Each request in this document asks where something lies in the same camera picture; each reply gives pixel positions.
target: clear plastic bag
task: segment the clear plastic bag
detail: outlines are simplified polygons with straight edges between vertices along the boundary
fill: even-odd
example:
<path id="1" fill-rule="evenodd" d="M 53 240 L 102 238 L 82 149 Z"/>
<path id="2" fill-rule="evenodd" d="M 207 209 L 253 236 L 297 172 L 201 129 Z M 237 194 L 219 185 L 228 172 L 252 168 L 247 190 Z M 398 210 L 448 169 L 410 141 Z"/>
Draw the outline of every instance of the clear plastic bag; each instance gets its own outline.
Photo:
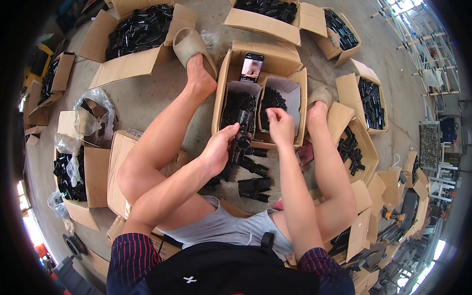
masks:
<path id="1" fill-rule="evenodd" d="M 77 159 L 77 156 L 72 156 L 69 163 L 67 163 L 66 171 L 67 175 L 69 175 L 70 185 L 72 187 L 77 186 L 78 182 L 84 183 L 84 181 L 80 177 L 79 160 Z"/>
<path id="2" fill-rule="evenodd" d="M 64 219 L 69 218 L 69 212 L 67 211 L 64 201 L 62 201 L 62 193 L 59 189 L 56 188 L 56 190 L 49 196 L 47 203 L 56 217 Z"/>
<path id="3" fill-rule="evenodd" d="M 202 37 L 208 52 L 213 56 L 215 63 L 217 63 L 218 60 L 225 55 L 223 48 L 219 43 L 219 33 L 210 33 L 207 30 L 203 30 L 200 33 L 200 36 Z"/>
<path id="4" fill-rule="evenodd" d="M 72 158 L 66 166 L 67 175 L 69 175 L 70 178 L 70 185 L 75 187 L 78 182 L 84 183 L 84 180 L 80 177 L 79 160 L 77 159 L 80 146 L 82 145 L 80 139 L 77 137 L 73 138 L 67 134 L 56 133 L 54 136 L 54 144 L 58 152 L 72 155 Z"/>
<path id="5" fill-rule="evenodd" d="M 56 133 L 54 136 L 54 145 L 59 153 L 77 156 L 82 143 L 79 138 L 73 138 L 63 133 Z"/>
<path id="6" fill-rule="evenodd" d="M 104 108 L 106 110 L 105 115 L 97 119 L 87 110 L 79 107 L 86 98 L 94 101 L 99 106 Z M 95 144 L 100 144 L 113 138 L 113 120 L 115 119 L 115 108 L 108 99 L 107 94 L 101 88 L 93 88 L 82 94 L 76 101 L 73 110 L 76 111 L 76 121 L 74 122 L 76 130 L 77 127 L 80 126 L 79 130 L 86 131 L 86 133 L 81 133 L 79 130 L 77 130 L 79 134 L 83 134 L 84 136 L 91 136 L 93 134 L 93 143 Z M 87 112 L 88 116 L 81 115 L 82 111 Z M 101 129 L 102 124 L 105 125 L 105 128 L 103 130 L 103 135 L 99 136 L 97 131 Z"/>

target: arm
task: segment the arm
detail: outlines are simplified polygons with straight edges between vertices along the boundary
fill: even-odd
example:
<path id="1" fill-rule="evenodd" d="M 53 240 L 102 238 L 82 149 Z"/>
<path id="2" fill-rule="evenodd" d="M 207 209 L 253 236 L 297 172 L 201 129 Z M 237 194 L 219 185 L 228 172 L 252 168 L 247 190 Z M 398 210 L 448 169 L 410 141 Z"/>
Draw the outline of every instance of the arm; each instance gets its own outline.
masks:
<path id="1" fill-rule="evenodd" d="M 218 175 L 228 161 L 228 142 L 236 135 L 236 123 L 215 133 L 202 154 L 157 186 L 144 193 L 134 204 L 123 228 L 125 233 L 150 235 L 165 217 Z"/>
<path id="2" fill-rule="evenodd" d="M 277 145 L 280 161 L 280 187 L 288 232 L 295 257 L 299 260 L 308 250 L 323 248 L 313 199 L 293 148 L 294 121 L 282 109 L 267 109 L 270 136 Z"/>

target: orange object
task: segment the orange object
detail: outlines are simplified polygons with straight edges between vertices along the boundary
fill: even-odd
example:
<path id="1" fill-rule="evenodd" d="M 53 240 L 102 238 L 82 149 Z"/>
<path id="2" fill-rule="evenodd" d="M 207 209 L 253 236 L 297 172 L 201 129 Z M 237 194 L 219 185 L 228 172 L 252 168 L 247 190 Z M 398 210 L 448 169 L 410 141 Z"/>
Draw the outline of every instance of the orange object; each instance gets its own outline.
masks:
<path id="1" fill-rule="evenodd" d="M 36 252 L 38 252 L 39 257 L 41 258 L 44 257 L 48 253 L 48 250 L 46 249 L 44 244 L 37 245 L 34 248 L 36 249 Z"/>

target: slide sandal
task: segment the slide sandal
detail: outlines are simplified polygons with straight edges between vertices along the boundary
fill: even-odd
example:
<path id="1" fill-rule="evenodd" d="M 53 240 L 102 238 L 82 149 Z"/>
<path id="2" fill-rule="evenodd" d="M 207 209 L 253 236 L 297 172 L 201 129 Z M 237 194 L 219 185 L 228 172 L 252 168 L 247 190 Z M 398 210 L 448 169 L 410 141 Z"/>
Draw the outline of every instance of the slide sandal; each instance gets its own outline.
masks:
<path id="1" fill-rule="evenodd" d="M 218 78 L 218 70 L 216 69 L 213 58 L 208 53 L 205 43 L 200 34 L 192 28 L 183 28 L 177 32 L 172 44 L 174 52 L 180 62 L 187 68 L 187 62 L 195 54 L 203 55 L 203 67 L 213 77 Z"/>
<path id="2" fill-rule="evenodd" d="M 328 106 L 329 110 L 333 104 L 333 98 L 331 97 L 331 92 L 329 92 L 328 87 L 320 86 L 308 96 L 307 110 L 311 109 L 315 105 L 316 101 L 324 102 Z"/>

